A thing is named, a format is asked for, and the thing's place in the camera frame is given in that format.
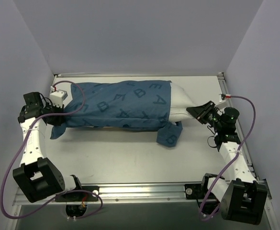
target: white pillow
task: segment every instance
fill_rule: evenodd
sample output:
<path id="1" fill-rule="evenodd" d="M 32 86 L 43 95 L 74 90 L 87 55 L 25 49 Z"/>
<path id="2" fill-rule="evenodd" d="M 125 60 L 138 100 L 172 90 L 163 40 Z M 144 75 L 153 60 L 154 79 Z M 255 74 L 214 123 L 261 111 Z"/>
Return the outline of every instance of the white pillow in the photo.
<path id="1" fill-rule="evenodd" d="M 196 104 L 186 94 L 184 89 L 174 83 L 170 83 L 171 86 L 171 104 L 169 111 L 170 122 L 178 122 L 186 119 L 192 119 L 193 117 L 187 112 L 187 107 L 194 107 Z"/>

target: white table surface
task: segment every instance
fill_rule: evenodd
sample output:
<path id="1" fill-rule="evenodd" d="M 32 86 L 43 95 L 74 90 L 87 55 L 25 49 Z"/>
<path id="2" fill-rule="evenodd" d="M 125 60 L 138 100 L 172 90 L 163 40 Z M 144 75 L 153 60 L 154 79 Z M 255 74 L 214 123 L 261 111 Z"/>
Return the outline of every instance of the white table surface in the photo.
<path id="1" fill-rule="evenodd" d="M 182 86 L 192 100 L 218 103 L 221 88 L 216 76 L 177 77 L 57 77 L 55 82 L 112 83 L 125 80 L 171 80 Z M 66 90 L 70 102 L 70 84 Z M 174 148 L 156 143 L 156 132 L 131 132 L 115 128 L 68 128 L 56 140 L 50 140 L 52 126 L 46 129 L 48 158 L 64 174 L 76 175 L 83 184 L 197 182 L 205 173 L 218 173 L 224 161 L 207 144 L 211 132 L 192 119 L 183 121 L 183 132 Z"/>

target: blue cloth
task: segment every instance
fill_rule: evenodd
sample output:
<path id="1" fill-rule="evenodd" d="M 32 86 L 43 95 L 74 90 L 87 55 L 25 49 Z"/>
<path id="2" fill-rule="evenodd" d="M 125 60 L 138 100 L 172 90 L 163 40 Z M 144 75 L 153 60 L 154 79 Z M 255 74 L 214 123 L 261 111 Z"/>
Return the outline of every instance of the blue cloth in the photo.
<path id="1" fill-rule="evenodd" d="M 57 139 L 67 127 L 122 127 L 130 130 L 154 130 L 157 143 L 174 147 L 182 131 L 182 124 L 168 121 L 171 87 L 170 81 L 145 80 L 119 83 L 78 83 L 85 93 L 85 105 L 66 116 L 60 126 L 54 126 L 51 139 Z M 75 111 L 82 104 L 81 91 L 71 85 L 72 101 L 64 112 Z"/>

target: gray wall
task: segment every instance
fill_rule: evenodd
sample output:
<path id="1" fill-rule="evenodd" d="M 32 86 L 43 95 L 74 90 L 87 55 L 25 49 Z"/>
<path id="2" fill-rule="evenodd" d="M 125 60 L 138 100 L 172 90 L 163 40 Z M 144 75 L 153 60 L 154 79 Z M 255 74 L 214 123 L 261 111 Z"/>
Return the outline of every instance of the gray wall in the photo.
<path id="1" fill-rule="evenodd" d="M 54 73 L 225 71 L 262 0 L 14 0 Z"/>
<path id="2" fill-rule="evenodd" d="M 227 72 L 230 93 L 247 96 L 258 110 L 249 147 L 256 172 L 266 178 L 280 222 L 280 0 L 264 0 Z M 247 132 L 252 110 L 235 100 Z"/>
<path id="3" fill-rule="evenodd" d="M 51 80 L 52 72 L 16 6 L 12 0 L 0 0 L 0 185 L 22 141 L 17 122 L 24 105 L 22 95 L 31 91 L 46 93 Z M 15 192 L 11 175 L 5 193 L 8 211 Z M 7 220 L 0 212 L 0 230 Z"/>

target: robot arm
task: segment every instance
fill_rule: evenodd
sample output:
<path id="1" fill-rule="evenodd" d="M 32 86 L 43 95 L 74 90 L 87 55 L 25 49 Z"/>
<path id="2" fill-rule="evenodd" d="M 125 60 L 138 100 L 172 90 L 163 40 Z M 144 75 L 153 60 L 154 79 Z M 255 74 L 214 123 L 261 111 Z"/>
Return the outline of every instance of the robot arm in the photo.
<path id="1" fill-rule="evenodd" d="M 223 219 L 259 224 L 268 193 L 266 187 L 258 184 L 249 171 L 243 152 L 238 151 L 241 141 L 235 132 L 235 123 L 239 112 L 232 107 L 226 107 L 224 112 L 219 114 L 219 108 L 211 101 L 203 106 L 189 107 L 187 111 L 200 123 L 208 123 L 214 128 L 216 148 L 226 165 L 230 164 L 227 168 L 229 185 L 222 177 L 215 181 L 217 175 L 206 174 L 202 189 L 206 193 L 211 190 L 219 200 Z"/>
<path id="2" fill-rule="evenodd" d="M 27 132 L 37 117 L 49 113 L 62 113 L 64 109 L 63 100 L 66 97 L 67 93 L 65 91 L 54 91 L 50 94 L 50 101 L 45 100 L 43 103 L 40 93 L 25 94 L 26 106 L 22 108 L 18 117 L 23 138 L 25 139 Z M 27 144 L 23 150 L 20 167 L 13 170 L 13 177 L 16 183 L 31 203 L 64 191 L 82 189 L 81 183 L 76 176 L 63 176 L 46 157 L 46 124 L 60 125 L 63 122 L 63 116 L 46 117 L 38 120 L 31 129 Z"/>

